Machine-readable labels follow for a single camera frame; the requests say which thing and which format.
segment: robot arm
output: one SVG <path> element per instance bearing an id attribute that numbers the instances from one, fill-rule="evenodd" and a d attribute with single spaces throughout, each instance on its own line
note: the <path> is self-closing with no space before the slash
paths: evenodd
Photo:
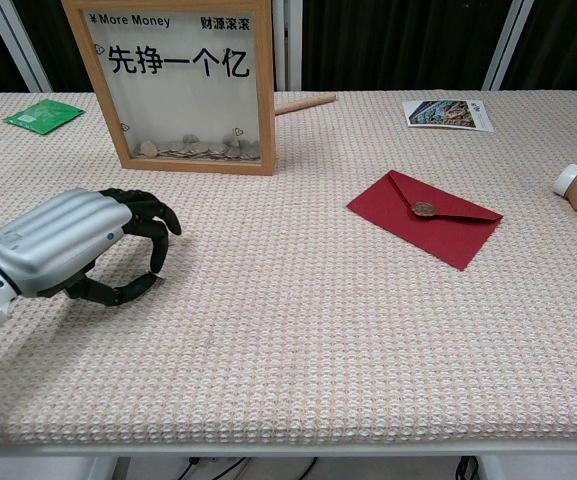
<path id="1" fill-rule="evenodd" d="M 137 298 L 164 264 L 168 230 L 181 234 L 175 213 L 138 190 L 77 188 L 39 205 L 0 228 L 0 325 L 19 295 L 51 297 L 65 290 L 71 298 L 106 306 Z M 150 272 L 121 287 L 88 278 L 97 257 L 125 234 L 152 240 Z"/>

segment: gold wax seal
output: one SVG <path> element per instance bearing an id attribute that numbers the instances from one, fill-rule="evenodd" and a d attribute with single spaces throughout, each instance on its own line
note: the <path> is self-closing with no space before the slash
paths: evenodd
<path id="1" fill-rule="evenodd" d="M 432 217 L 437 213 L 435 206 L 428 202 L 413 203 L 412 211 L 418 217 Z"/>

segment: green plastic bag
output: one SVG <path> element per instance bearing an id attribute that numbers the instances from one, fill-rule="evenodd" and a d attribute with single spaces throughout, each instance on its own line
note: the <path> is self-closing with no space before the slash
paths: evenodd
<path id="1" fill-rule="evenodd" d="M 80 108 L 54 100 L 42 100 L 5 119 L 6 122 L 46 135 L 84 113 Z"/>

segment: bottle cap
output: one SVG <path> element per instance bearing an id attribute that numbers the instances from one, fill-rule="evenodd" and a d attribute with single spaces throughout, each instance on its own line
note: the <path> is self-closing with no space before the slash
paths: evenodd
<path id="1" fill-rule="evenodd" d="M 555 182 L 555 193 L 563 197 L 570 184 L 575 181 L 575 178 L 577 178 L 577 164 L 571 163 L 564 168 L 564 171 L 561 172 L 561 175 L 559 175 L 559 178 Z"/>

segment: wooden stick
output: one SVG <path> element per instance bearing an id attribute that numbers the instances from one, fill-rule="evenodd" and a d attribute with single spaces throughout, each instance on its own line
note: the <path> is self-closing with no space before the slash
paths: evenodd
<path id="1" fill-rule="evenodd" d="M 276 105 L 275 117 L 283 115 L 284 113 L 295 112 L 297 110 L 303 110 L 304 108 L 316 107 L 317 105 L 322 105 L 324 103 L 334 102 L 335 100 L 337 100 L 336 93 L 324 93 L 303 100 Z"/>

